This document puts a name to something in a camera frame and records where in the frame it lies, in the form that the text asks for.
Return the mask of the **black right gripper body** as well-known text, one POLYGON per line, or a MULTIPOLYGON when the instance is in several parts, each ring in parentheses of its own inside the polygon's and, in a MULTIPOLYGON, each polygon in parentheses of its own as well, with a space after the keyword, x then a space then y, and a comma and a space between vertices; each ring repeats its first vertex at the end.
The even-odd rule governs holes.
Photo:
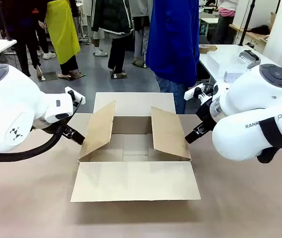
POLYGON ((197 126, 199 129, 214 129, 217 124, 210 113, 211 103, 212 99, 210 98, 196 112, 197 117, 201 120, 201 123, 197 126))

